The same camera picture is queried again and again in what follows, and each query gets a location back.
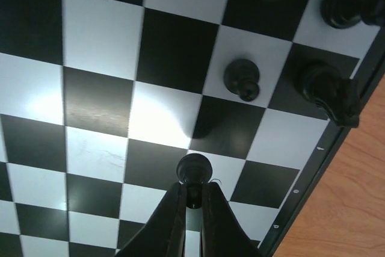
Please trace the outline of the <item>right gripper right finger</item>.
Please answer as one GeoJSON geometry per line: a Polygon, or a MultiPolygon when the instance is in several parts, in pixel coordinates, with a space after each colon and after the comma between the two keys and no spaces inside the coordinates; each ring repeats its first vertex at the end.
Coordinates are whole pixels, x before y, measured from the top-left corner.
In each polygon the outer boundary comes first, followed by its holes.
{"type": "Polygon", "coordinates": [[[200,256],[261,256],[238,223],[220,186],[202,185],[200,256]]]}

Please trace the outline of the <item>black rook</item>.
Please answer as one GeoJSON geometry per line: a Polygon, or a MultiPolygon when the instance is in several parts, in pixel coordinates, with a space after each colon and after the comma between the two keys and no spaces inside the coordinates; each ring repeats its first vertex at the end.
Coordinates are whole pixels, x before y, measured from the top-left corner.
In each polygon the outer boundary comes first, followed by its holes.
{"type": "Polygon", "coordinates": [[[337,29],[347,29],[363,22],[384,26],[384,0],[322,0],[323,21],[337,29]]]}

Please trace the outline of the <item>black knight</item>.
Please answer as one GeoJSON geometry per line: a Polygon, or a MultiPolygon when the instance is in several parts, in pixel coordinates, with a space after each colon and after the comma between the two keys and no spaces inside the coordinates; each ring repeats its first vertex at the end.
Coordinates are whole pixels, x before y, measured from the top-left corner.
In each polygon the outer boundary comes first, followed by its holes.
{"type": "Polygon", "coordinates": [[[322,109],[338,127],[357,128],[361,112],[358,80],[342,76],[335,66],[314,60],[299,73],[297,90],[302,97],[322,109]]]}

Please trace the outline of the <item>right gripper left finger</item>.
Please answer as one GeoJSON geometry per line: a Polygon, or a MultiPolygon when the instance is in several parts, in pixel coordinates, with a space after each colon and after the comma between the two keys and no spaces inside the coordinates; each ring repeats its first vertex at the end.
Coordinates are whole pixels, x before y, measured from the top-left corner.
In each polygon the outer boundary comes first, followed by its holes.
{"type": "Polygon", "coordinates": [[[116,256],[179,257],[184,255],[186,231],[186,185],[174,183],[144,227],[116,256]]]}

